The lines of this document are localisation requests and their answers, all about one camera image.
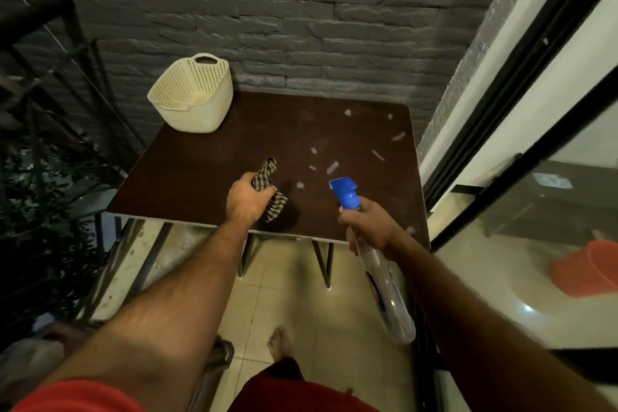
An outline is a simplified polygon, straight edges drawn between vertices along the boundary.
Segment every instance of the brown tabletop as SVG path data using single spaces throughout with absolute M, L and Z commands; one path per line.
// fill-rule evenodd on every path
M 231 184 L 267 157 L 276 158 L 272 178 L 289 200 L 279 217 L 259 221 L 254 230 L 344 241 L 328 181 L 349 176 L 359 195 L 379 202 L 429 247 L 410 111 L 403 104 L 235 92 L 213 133 L 164 125 L 107 210 L 219 225 Z M 327 174 L 335 161 L 339 166 Z

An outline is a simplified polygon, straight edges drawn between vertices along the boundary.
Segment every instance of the spray bottle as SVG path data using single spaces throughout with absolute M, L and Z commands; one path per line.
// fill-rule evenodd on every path
M 344 209 L 363 212 L 363 206 L 354 191 L 357 186 L 350 178 L 339 178 L 331 181 L 329 185 Z M 358 231 L 352 229 L 352 232 L 386 333 L 396 343 L 412 342 L 417 334 L 414 321 L 390 273 L 387 260 L 382 253 L 369 246 Z

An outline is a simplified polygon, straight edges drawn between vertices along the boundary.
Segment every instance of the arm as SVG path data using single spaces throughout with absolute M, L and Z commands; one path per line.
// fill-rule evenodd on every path
M 182 412 L 192 397 L 228 303 L 251 225 L 275 189 L 245 173 L 228 194 L 228 218 L 206 244 L 121 309 L 45 383 L 95 379 L 149 412 Z
M 489 308 L 375 202 L 341 211 L 367 242 L 398 263 L 444 361 L 472 410 L 615 412 L 595 388 Z M 351 249 L 353 235 L 347 232 Z

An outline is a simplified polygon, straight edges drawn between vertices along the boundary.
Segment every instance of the person's left hand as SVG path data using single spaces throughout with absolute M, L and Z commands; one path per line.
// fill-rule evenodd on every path
M 228 221 L 235 221 L 244 228 L 251 228 L 266 210 L 268 201 L 277 192 L 274 186 L 268 186 L 262 191 L 256 191 L 251 180 L 257 173 L 245 173 L 232 184 L 228 192 L 228 206 L 226 213 Z

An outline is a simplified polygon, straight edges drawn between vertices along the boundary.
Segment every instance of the checkered cloth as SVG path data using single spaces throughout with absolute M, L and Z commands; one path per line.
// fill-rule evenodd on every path
M 270 179 L 270 175 L 277 169 L 277 160 L 272 157 L 268 157 L 262 164 L 262 169 L 255 175 L 251 185 L 256 191 L 266 189 L 268 186 L 273 186 L 273 181 Z M 279 191 L 268 202 L 267 209 L 262 214 L 262 217 L 266 221 L 271 221 L 277 218 L 283 206 L 286 205 L 287 197 L 281 194 Z

